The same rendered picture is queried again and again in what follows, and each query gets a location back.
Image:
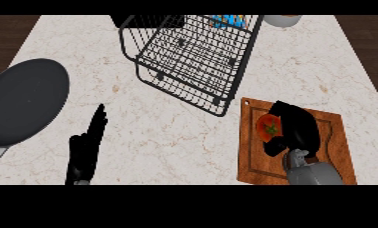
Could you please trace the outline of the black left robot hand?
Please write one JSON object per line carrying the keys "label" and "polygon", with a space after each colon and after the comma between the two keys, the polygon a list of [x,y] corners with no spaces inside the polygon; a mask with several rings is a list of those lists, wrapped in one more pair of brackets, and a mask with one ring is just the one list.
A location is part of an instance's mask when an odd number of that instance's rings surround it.
{"label": "black left robot hand", "polygon": [[100,104],[81,135],[69,137],[69,160],[66,168],[66,185],[90,184],[94,176],[99,147],[107,124],[104,105]]}

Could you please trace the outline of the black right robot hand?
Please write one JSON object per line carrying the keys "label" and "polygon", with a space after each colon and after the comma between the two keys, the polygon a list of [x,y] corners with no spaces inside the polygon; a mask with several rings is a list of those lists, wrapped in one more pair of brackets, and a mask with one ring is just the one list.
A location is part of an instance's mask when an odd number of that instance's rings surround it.
{"label": "black right robot hand", "polygon": [[298,106],[276,101],[268,113],[280,118],[282,135],[262,143],[264,153],[274,157],[285,149],[307,150],[313,158],[320,148],[319,129],[313,115]]}

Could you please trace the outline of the red tomato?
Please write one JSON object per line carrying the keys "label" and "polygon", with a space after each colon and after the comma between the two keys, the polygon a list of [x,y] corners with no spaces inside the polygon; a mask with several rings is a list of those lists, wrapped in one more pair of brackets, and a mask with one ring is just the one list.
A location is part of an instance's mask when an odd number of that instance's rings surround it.
{"label": "red tomato", "polygon": [[271,114],[264,114],[257,120],[257,134],[264,142],[282,135],[280,118]]}

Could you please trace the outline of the brown wooden cutting board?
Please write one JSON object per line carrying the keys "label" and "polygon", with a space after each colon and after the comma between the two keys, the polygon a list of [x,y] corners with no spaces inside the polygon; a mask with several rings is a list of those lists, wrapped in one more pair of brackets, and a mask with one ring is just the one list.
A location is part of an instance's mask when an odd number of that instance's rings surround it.
{"label": "brown wooden cutting board", "polygon": [[[240,98],[237,180],[249,184],[286,185],[282,166],[283,151],[276,157],[264,153],[262,140],[257,132],[257,120],[268,112],[273,103]],[[329,163],[342,178],[342,183],[355,185],[355,176],[348,151],[347,137],[339,114],[305,109],[317,123],[320,148],[316,157]]]}

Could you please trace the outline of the dark grey frying pan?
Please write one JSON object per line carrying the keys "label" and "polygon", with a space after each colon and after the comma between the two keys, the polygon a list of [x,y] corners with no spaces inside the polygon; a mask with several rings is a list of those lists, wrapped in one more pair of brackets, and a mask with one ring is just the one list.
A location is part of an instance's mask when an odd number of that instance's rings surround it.
{"label": "dark grey frying pan", "polygon": [[68,72],[54,60],[26,60],[0,73],[0,157],[50,124],[68,94]]}

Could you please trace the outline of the pale grey bowl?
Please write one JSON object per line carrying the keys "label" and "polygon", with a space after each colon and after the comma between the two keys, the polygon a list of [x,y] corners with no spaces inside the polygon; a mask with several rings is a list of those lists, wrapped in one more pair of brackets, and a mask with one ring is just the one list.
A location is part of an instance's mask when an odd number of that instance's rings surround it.
{"label": "pale grey bowl", "polygon": [[264,22],[274,27],[286,28],[293,26],[301,19],[299,15],[265,15]]}

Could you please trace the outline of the blue and orange packet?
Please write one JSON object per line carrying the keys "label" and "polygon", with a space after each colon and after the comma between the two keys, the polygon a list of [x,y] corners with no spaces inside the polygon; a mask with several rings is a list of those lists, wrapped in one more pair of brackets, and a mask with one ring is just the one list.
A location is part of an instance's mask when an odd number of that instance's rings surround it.
{"label": "blue and orange packet", "polygon": [[246,17],[243,15],[212,15],[209,26],[212,28],[224,28],[227,26],[246,28]]}

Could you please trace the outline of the black box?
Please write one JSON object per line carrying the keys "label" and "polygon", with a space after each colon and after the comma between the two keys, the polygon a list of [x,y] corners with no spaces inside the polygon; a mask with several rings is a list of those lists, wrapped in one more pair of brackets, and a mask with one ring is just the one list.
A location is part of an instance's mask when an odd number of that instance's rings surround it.
{"label": "black box", "polygon": [[115,27],[119,28],[122,23],[128,28],[181,28],[184,26],[183,15],[125,15],[110,16]]}

